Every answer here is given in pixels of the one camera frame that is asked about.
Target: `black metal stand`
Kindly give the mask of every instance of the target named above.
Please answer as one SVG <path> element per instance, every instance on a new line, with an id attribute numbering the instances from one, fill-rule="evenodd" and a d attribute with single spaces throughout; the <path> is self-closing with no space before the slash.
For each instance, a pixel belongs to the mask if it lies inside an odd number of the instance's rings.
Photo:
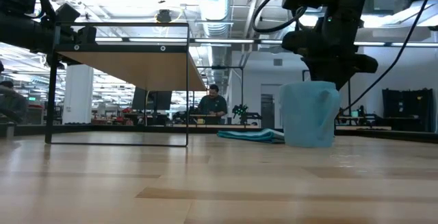
<path id="1" fill-rule="evenodd" d="M 185 46 L 167 46 L 165 51 L 160 45 L 96 45 L 96 44 L 61 44 L 60 34 L 61 26 L 107 26 L 107 27 L 186 27 L 187 28 L 187 45 Z M 49 82 L 49 99 L 47 106 L 47 123 L 45 131 L 45 142 L 50 145 L 119 145 L 119 146 L 157 146 L 157 147 L 187 147 L 189 144 L 189 46 L 190 46 L 190 26 L 188 23 L 56 23 L 55 35 L 53 39 L 53 50 L 50 68 Z M 122 144 L 122 143 L 96 143 L 96 142 L 52 142 L 53 135 L 53 113 L 55 109 L 55 89 L 57 64 L 59 62 L 59 51 L 74 52 L 142 52 L 142 53 L 185 53 L 185 95 L 187 108 L 187 122 L 185 124 L 185 144 L 184 145 L 161 145 L 161 144 Z"/>
<path id="2" fill-rule="evenodd" d="M 348 80 L 347 84 L 348 84 L 348 115 L 350 115 L 350 117 L 351 117 L 351 83 L 350 83 L 350 80 Z"/>
<path id="3" fill-rule="evenodd" d="M 242 67 L 240 70 L 242 71 L 242 76 L 241 76 L 242 80 L 240 82 L 240 90 L 241 90 L 241 93 L 242 93 L 242 97 L 240 98 L 240 102 L 241 102 L 242 107 L 243 107 L 244 106 L 244 68 Z"/>

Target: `man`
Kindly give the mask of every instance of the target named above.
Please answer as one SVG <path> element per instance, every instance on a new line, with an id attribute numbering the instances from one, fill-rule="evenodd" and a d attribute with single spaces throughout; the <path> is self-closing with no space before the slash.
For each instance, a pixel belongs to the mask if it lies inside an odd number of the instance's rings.
<path id="1" fill-rule="evenodd" d="M 3 94 L 0 96 L 0 110 L 16 122 L 23 120 L 27 113 L 27 99 L 14 91 L 14 84 L 11 81 L 0 82 L 0 94 Z"/>
<path id="2" fill-rule="evenodd" d="M 206 124 L 220 124 L 220 117 L 227 114 L 227 101 L 219 95 L 219 87 L 217 85 L 212 84 L 209 87 L 209 94 L 201 99 L 198 109 L 203 114 L 214 115 L 214 117 L 205 117 Z"/>

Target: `wooden shelf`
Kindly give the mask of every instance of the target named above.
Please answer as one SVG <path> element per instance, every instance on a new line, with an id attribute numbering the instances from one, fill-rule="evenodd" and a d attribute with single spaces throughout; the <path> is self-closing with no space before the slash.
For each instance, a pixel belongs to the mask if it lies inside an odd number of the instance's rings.
<path id="1" fill-rule="evenodd" d="M 151 91 L 185 90 L 185 55 L 181 52 L 58 51 L 72 60 Z M 189 54 L 189 90 L 204 91 L 201 75 Z"/>

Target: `wood grain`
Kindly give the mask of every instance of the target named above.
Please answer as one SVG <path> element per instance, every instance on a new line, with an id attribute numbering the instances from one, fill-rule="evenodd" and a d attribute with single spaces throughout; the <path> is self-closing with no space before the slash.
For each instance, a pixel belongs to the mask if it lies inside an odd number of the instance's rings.
<path id="1" fill-rule="evenodd" d="M 186 89 L 185 53 L 59 53 L 145 90 Z M 205 90 L 201 74 L 190 55 L 189 90 Z"/>
<path id="2" fill-rule="evenodd" d="M 185 134 L 54 134 L 181 144 Z M 187 148 L 0 140 L 1 224 L 438 223 L 438 146 L 338 136 L 332 148 L 191 134 Z"/>

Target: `pillar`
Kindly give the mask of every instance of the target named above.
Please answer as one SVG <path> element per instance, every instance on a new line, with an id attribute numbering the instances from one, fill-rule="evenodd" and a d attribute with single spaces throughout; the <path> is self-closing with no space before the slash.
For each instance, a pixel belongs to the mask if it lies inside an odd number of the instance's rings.
<path id="1" fill-rule="evenodd" d="M 86 65 L 67 67 L 62 123 L 90 123 L 94 69 Z"/>

